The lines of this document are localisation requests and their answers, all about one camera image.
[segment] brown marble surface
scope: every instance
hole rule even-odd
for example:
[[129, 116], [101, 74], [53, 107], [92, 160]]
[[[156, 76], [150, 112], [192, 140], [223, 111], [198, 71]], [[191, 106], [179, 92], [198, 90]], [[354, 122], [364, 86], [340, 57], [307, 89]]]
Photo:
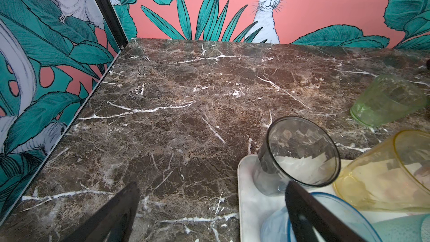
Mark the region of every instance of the brown marble surface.
[[237, 165], [258, 151], [272, 120], [314, 121], [344, 159], [402, 129], [430, 131], [428, 109], [375, 129], [349, 114], [379, 74], [430, 93], [429, 58], [425, 51], [132, 40], [0, 238], [59, 241], [136, 181], [141, 201], [130, 241], [239, 241]]

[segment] white marble vein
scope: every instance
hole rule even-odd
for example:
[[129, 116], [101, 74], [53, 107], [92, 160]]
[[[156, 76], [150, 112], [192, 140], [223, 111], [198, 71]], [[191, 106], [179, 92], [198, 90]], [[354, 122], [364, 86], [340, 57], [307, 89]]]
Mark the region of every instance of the white marble vein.
[[342, 148], [346, 148], [346, 149], [354, 149], [357, 150], [359, 152], [365, 153], [366, 151], [370, 150], [371, 148], [355, 148], [355, 144], [352, 144], [351, 146], [345, 146], [344, 144], [341, 143], [335, 143], [336, 146], [342, 147]]
[[151, 110], [140, 110], [140, 109], [131, 109], [128, 108], [126, 106], [120, 106], [120, 105], [116, 105], [110, 101], [107, 101], [107, 103], [111, 106], [123, 109], [123, 110], [129, 110], [129, 112], [124, 112], [121, 114], [115, 114], [115, 115], [111, 115], [111, 116], [106, 116], [106, 117], [102, 117], [102, 116], [98, 116], [97, 114], [93, 114], [89, 117], [84, 117], [84, 118], [79, 118], [80, 120], [90, 120], [90, 119], [110, 119], [110, 118], [114, 118], [114, 117], [120, 117], [120, 116], [125, 116], [125, 115], [129, 115], [129, 114], [135, 114], [135, 113], [150, 113], [150, 112], [156, 112], [158, 110], [167, 110], [167, 109], [182, 109], [182, 108], [186, 108], [189, 107], [193, 104], [194, 101], [188, 101], [185, 102], [184, 104], [186, 105], [181, 105], [181, 106], [159, 106], [155, 109], [151, 109]]
[[225, 140], [217, 133], [217, 131], [215, 131], [215, 129], [208, 123], [208, 121], [206, 121], [203, 117], [201, 117], [203, 119], [203, 121], [205, 121], [205, 123], [209, 126], [209, 129], [211, 129], [211, 131], [215, 134], [215, 136], [217, 138], [219, 138], [219, 140], [221, 140], [221, 142], [223, 144], [225, 144]]
[[181, 218], [181, 219], [176, 219], [176, 220], [161, 220], [161, 222], [166, 222], [166, 223], [177, 223], [177, 222], [213, 222], [216, 220], [229, 220], [231, 218], [237, 218], [239, 219], [239, 213], [234, 212], [234, 213], [230, 213], [230, 214], [226, 214], [226, 215], [222, 215], [222, 216], [216, 216], [213, 218], [200, 218], [200, 217], [193, 217], [193, 218]]
[[281, 87], [277, 86], [274, 82], [272, 82], [269, 79], [263, 79], [260, 78], [259, 76], [255, 75], [257, 78], [261, 79], [264, 82], [270, 83], [274, 88], [276, 88], [276, 91], [280, 91], [282, 90], [283, 92], [285, 92], [285, 94], [291, 96], [294, 100], [296, 100], [297, 102], [299, 102], [300, 104], [302, 104], [305, 108], [312, 110], [310, 107], [308, 107], [307, 105], [305, 105], [302, 101], [298, 100], [296, 97], [294, 97], [292, 94], [290, 94], [286, 89], [282, 89]]

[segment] drinking glass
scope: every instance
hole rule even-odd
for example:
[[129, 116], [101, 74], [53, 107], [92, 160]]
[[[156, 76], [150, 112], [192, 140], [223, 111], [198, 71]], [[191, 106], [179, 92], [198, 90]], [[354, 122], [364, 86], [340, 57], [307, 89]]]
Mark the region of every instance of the drinking glass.
[[287, 116], [269, 127], [252, 179], [266, 196], [281, 196], [290, 180], [324, 187], [337, 178], [340, 169], [339, 152], [329, 135], [311, 121]]
[[425, 107], [424, 92], [403, 78], [380, 75], [359, 96], [351, 116], [368, 127], [377, 127], [400, 119]]
[[398, 132], [347, 165], [333, 188], [359, 210], [430, 212], [430, 134]]
[[430, 214], [420, 214], [373, 224], [382, 241], [428, 242], [430, 241]]

